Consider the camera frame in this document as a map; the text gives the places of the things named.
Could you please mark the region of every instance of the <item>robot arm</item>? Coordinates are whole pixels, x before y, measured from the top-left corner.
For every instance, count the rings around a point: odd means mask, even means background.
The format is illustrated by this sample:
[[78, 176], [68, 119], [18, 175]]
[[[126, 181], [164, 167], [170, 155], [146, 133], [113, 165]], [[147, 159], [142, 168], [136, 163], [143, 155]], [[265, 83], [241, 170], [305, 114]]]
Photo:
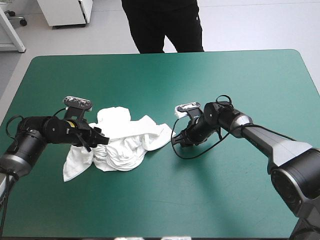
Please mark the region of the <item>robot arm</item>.
[[89, 100], [68, 96], [63, 103], [67, 105], [63, 119], [56, 116], [21, 117], [13, 143], [0, 158], [0, 208], [14, 183], [29, 174], [47, 144], [84, 146], [88, 152], [98, 144], [108, 144], [109, 138], [101, 134], [101, 129], [91, 128], [84, 119], [85, 112], [92, 109]]
[[176, 107], [178, 116], [189, 116], [186, 129], [172, 138], [172, 145], [199, 145], [223, 128], [236, 138], [245, 138], [268, 157], [271, 182], [289, 209], [299, 218], [291, 239], [319, 239], [320, 234], [320, 151], [253, 124], [251, 117], [235, 109], [229, 101]]

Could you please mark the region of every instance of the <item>gray floor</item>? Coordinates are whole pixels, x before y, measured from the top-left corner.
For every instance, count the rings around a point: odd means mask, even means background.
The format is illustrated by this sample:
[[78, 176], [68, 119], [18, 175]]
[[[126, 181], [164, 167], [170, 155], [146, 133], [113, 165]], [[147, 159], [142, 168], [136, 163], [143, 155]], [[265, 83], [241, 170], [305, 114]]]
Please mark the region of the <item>gray floor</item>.
[[[295, 49], [320, 90], [320, 0], [198, 0], [198, 4], [206, 51]], [[32, 58], [138, 52], [121, 0], [94, 0], [85, 28], [52, 29], [36, 0], [15, 0], [10, 8], [28, 21], [25, 27], [13, 23], [27, 51], [0, 52], [0, 123]], [[164, 50], [175, 52], [167, 39]]]

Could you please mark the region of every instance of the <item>crumpled fabric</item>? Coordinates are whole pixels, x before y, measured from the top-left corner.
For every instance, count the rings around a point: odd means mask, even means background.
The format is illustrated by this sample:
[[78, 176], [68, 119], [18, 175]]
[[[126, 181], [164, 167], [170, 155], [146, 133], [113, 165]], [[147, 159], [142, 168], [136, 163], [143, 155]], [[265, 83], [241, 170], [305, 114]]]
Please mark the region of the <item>crumpled fabric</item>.
[[147, 151], [159, 149], [170, 142], [172, 130], [167, 124], [157, 125], [145, 115], [131, 121], [130, 111], [124, 107], [100, 110], [97, 123], [90, 123], [110, 138], [108, 145], [98, 144], [91, 152], [71, 146], [63, 166], [63, 180], [72, 180], [94, 165], [104, 171], [130, 171], [144, 160]]

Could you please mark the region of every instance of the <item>green tabletop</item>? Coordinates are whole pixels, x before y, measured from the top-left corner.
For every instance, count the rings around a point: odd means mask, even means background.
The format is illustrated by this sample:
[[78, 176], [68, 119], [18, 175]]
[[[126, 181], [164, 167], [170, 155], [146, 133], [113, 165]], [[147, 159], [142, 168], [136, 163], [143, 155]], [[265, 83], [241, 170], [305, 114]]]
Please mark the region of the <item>green tabletop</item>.
[[[12, 142], [5, 135], [11, 116], [52, 115], [65, 96], [93, 102], [89, 123], [100, 109], [122, 106], [133, 120], [149, 115], [172, 126], [176, 105], [204, 106], [221, 94], [256, 124], [320, 146], [319, 94], [300, 54], [262, 50], [36, 57], [1, 125], [0, 151]], [[177, 131], [187, 122], [181, 120]], [[192, 156], [217, 140], [176, 147]], [[16, 184], [4, 236], [277, 238], [288, 237], [297, 222], [273, 189], [267, 158], [244, 139], [229, 136], [193, 160], [178, 158], [167, 144], [132, 171], [92, 165], [64, 183], [69, 149], [48, 145]]]

